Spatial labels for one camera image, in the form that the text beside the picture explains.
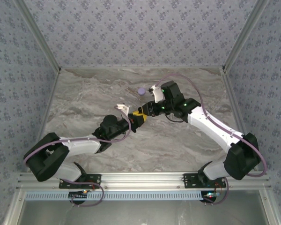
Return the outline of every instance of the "wall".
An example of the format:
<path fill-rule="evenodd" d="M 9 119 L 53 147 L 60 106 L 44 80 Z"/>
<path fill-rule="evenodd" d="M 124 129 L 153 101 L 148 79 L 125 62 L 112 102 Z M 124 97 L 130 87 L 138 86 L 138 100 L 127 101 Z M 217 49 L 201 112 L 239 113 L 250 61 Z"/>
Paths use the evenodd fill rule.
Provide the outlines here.
<path fill-rule="evenodd" d="M 281 0 L 270 1 L 229 75 L 281 208 Z"/>
<path fill-rule="evenodd" d="M 55 72 L 12 0 L 0 0 L 0 224 L 34 144 Z"/>
<path fill-rule="evenodd" d="M 256 0 L 25 0 L 62 67 L 222 65 Z"/>

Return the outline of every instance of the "small purple object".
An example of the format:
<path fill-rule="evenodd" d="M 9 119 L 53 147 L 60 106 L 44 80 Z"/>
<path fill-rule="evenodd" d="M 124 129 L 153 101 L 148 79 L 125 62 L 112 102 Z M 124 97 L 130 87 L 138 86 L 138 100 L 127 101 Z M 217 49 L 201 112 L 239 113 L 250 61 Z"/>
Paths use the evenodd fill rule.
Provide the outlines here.
<path fill-rule="evenodd" d="M 139 89 L 137 90 L 137 92 L 138 92 L 139 95 L 144 95 L 144 94 L 146 93 L 146 89 L 144 89 L 144 88 L 139 88 Z"/>

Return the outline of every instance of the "white plastic part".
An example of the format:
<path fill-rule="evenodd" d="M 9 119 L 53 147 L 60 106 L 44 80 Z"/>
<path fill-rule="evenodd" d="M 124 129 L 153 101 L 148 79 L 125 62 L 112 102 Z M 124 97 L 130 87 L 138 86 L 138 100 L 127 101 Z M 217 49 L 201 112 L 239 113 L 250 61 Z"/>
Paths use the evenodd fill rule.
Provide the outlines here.
<path fill-rule="evenodd" d="M 117 108 L 120 109 L 126 116 L 128 116 L 130 106 L 124 104 L 117 104 Z"/>
<path fill-rule="evenodd" d="M 153 89 L 155 103 L 162 101 L 163 100 L 163 91 L 161 90 L 161 88 L 156 87 L 155 85 L 153 85 L 151 88 Z"/>
<path fill-rule="evenodd" d="M 235 131 L 232 128 L 228 127 L 214 116 L 210 114 L 208 114 L 208 116 L 212 118 L 212 120 L 214 120 L 216 123 L 218 123 L 225 129 L 229 130 L 230 132 L 233 132 L 238 136 L 243 135 L 241 132 Z M 210 122 L 208 118 L 206 118 L 202 107 L 194 108 L 192 110 L 192 113 L 188 114 L 187 119 L 188 119 L 188 123 L 199 128 L 205 134 L 207 134 L 209 137 L 215 140 L 215 142 L 217 142 L 221 146 L 221 148 L 224 149 L 225 153 L 228 153 L 232 143 L 237 143 L 239 141 L 237 138 L 230 136 L 230 134 L 227 134 L 226 132 L 215 126 L 212 122 Z"/>
<path fill-rule="evenodd" d="M 222 160 L 211 162 L 204 168 L 203 172 L 210 180 L 215 180 L 219 177 L 230 176 L 225 170 L 224 163 Z"/>
<path fill-rule="evenodd" d="M 87 136 L 88 138 L 96 138 L 93 135 Z M 80 155 L 84 153 L 91 153 L 95 154 L 101 144 L 98 141 L 91 141 L 91 140 L 85 140 L 85 141 L 78 141 L 78 142 L 64 142 L 63 145 L 67 146 L 69 148 L 69 153 L 66 158 L 70 156 Z"/>
<path fill-rule="evenodd" d="M 81 176 L 81 171 L 74 163 L 63 162 L 53 177 L 75 181 Z"/>

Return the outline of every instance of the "marble surface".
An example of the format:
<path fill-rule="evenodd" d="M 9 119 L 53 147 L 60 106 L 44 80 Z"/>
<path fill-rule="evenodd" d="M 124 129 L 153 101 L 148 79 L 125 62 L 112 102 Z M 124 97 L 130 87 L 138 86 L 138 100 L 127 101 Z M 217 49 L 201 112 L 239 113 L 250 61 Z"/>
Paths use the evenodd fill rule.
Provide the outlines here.
<path fill-rule="evenodd" d="M 63 137 L 91 134 L 107 114 L 120 114 L 116 103 L 131 106 L 131 111 L 154 97 L 148 89 L 167 74 L 190 77 L 203 94 L 209 112 L 236 128 L 226 90 L 218 69 L 67 69 L 62 70 L 53 96 L 44 133 Z M 172 78 L 186 98 L 199 100 L 192 86 L 182 78 Z M 149 117 L 146 123 L 124 141 L 100 154 L 83 154 L 68 159 L 88 171 L 158 172 L 196 171 L 205 163 L 223 157 L 224 152 L 211 138 L 186 123 L 173 123 L 164 115 Z"/>

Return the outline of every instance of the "floral wallpaper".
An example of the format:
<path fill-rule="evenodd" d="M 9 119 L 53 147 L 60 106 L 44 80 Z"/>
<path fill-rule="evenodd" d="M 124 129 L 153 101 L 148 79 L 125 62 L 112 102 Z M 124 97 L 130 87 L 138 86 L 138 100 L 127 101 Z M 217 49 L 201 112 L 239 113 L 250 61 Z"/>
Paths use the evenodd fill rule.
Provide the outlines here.
<path fill-rule="evenodd" d="M 256 0 L 25 0 L 62 67 L 222 65 Z"/>
<path fill-rule="evenodd" d="M 12 0 L 0 0 L 0 225 L 55 75 Z"/>
<path fill-rule="evenodd" d="M 281 0 L 271 0 L 229 72 L 281 209 Z"/>

